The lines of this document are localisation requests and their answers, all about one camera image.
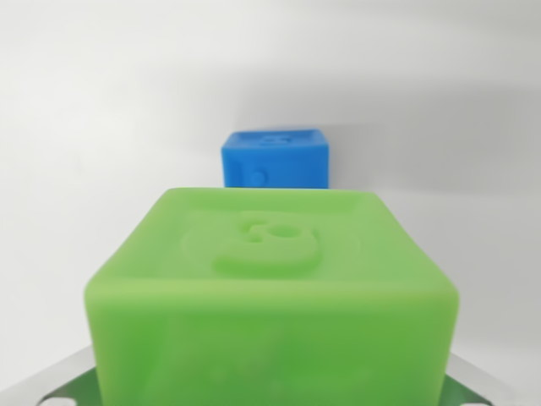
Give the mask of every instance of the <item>blue cube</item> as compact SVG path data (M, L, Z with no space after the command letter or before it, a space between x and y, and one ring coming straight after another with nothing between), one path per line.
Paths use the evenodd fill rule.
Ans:
M227 187L329 187L329 144L318 129L233 133L221 158Z

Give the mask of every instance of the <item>green cube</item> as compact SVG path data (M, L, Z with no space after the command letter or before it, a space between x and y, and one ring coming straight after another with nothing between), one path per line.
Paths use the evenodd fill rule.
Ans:
M458 294L376 195L172 189L86 306L106 406L435 406Z

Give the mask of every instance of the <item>white backdrop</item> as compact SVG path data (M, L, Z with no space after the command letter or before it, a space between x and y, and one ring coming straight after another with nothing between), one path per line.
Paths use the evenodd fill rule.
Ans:
M318 126L462 292L455 351L541 400L541 3L0 0L0 389L236 129Z

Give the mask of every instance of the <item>metal plate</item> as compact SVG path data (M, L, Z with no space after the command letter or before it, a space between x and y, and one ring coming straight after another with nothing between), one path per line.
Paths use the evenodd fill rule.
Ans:
M493 377L451 355L440 406L509 406L511 392ZM92 348L0 393L0 406L102 406Z

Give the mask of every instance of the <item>blue block top face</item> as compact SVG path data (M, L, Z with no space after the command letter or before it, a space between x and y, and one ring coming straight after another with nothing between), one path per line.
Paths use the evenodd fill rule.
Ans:
M224 148L272 149L308 146L327 146L327 140L318 129L241 131L231 134Z
M329 187L329 145L318 129L233 133L221 156L227 187Z

